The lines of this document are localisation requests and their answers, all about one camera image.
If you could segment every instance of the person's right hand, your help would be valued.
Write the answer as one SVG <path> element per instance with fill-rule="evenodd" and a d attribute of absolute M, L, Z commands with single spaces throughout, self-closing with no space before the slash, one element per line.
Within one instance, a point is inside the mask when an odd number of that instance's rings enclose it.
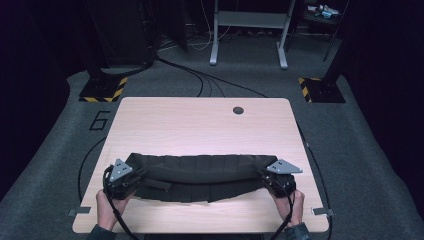
<path fill-rule="evenodd" d="M 287 215 L 290 213 L 290 204 L 287 197 L 276 198 L 272 195 L 275 205 L 277 206 L 278 213 L 280 214 L 283 220 L 286 219 Z M 290 199 L 293 204 L 293 213 L 291 221 L 287 224 L 287 227 L 292 227 L 302 223 L 303 217 L 303 203 L 305 201 L 305 194 L 299 190 L 295 190 L 291 195 Z"/>

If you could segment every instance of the human hand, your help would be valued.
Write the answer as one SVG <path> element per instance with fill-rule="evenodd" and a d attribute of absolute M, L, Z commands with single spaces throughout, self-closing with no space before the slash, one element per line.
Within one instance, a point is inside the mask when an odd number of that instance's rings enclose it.
<path fill-rule="evenodd" d="M 116 200 L 113 199 L 113 205 L 115 205 L 115 208 L 119 211 L 119 213 L 122 215 L 124 213 L 124 210 L 130 201 L 130 199 L 134 196 L 133 192 L 128 197 L 126 197 L 124 200 Z M 103 192 L 103 190 L 100 190 L 96 194 L 96 200 L 97 200 L 97 224 L 99 227 L 106 229 L 108 231 L 112 231 L 113 227 L 115 226 L 116 222 L 118 221 L 115 217 L 115 214 L 113 213 L 112 207 L 110 206 L 110 203 L 107 199 L 106 194 Z"/>
<path fill-rule="evenodd" d="M 288 198 L 276 198 L 273 194 L 271 194 L 271 197 L 274 199 L 274 203 L 277 206 L 277 210 L 281 218 L 285 220 L 287 215 L 290 213 L 290 204 Z M 293 203 L 293 213 L 291 221 L 287 224 L 288 227 L 302 223 L 305 194 L 299 190 L 295 190 L 292 194 L 290 194 L 290 199 Z"/>

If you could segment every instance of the person's left hand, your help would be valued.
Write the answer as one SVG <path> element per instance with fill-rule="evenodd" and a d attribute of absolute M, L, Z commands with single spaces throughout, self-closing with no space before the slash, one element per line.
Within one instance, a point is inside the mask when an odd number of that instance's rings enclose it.
<path fill-rule="evenodd" d="M 134 196 L 133 192 L 128 197 L 126 197 L 124 200 L 112 200 L 113 204 L 115 205 L 115 208 L 119 211 L 119 213 L 122 215 L 124 213 L 125 207 L 127 206 L 130 199 Z M 112 231 L 113 227 L 115 226 L 116 222 L 118 221 L 115 217 L 115 214 L 113 213 L 112 207 L 110 206 L 109 201 L 107 200 L 106 194 L 103 192 L 103 190 L 100 190 L 96 194 L 96 200 L 97 200 L 97 224 L 99 227 L 106 229 L 108 231 Z"/>

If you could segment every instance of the desk leg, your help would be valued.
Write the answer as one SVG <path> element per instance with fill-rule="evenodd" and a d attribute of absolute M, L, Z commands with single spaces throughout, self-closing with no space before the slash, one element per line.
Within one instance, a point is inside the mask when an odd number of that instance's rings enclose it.
<path fill-rule="evenodd" d="M 289 6 L 289 9 L 287 11 L 287 17 L 286 17 L 285 22 L 284 22 L 283 34 L 281 35 L 281 41 L 277 42 L 278 57 L 280 59 L 280 67 L 282 69 L 288 68 L 286 54 L 284 52 L 284 43 L 285 43 L 286 38 L 287 38 L 287 32 L 289 31 L 289 26 L 290 26 L 290 21 L 291 21 L 291 16 L 292 16 L 292 13 L 293 13 L 295 1 L 296 0 L 290 1 L 290 6 Z"/>
<path fill-rule="evenodd" d="M 218 11 L 218 0 L 215 0 L 215 13 L 213 18 L 213 44 L 212 44 L 212 53 L 211 53 L 211 59 L 209 61 L 209 64 L 212 66 L 216 65 L 217 58 L 218 58 L 218 18 L 219 18 L 219 11 Z"/>

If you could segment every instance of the table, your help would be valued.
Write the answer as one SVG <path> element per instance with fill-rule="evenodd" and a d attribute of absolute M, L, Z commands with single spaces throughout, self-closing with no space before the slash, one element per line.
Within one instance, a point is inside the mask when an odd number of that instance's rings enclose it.
<path fill-rule="evenodd" d="M 256 13 L 256 12 L 233 12 L 219 11 L 219 1 L 215 0 L 214 24 L 213 24 L 213 45 L 209 63 L 216 65 L 218 58 L 218 27 L 219 26 L 237 26 L 237 27 L 262 27 L 262 28 L 281 28 L 283 33 L 280 42 L 277 42 L 278 57 L 280 67 L 287 69 L 287 59 L 284 53 L 284 42 L 286 41 L 287 31 L 292 17 L 294 3 L 296 0 L 290 0 L 287 13 Z"/>
<path fill-rule="evenodd" d="M 242 114 L 233 109 L 241 107 Z M 311 232 L 328 228 L 325 216 L 311 208 L 322 202 L 290 103 L 282 98 L 122 99 L 82 201 L 89 214 L 78 214 L 77 233 L 96 224 L 95 195 L 103 171 L 130 153 L 146 155 L 276 155 L 300 167 L 298 188 L 306 194 L 304 221 Z M 176 203 L 131 199 L 123 219 L 136 233 L 264 233 L 282 223 L 264 188 L 213 203 Z M 117 224 L 115 232 L 123 232 Z"/>

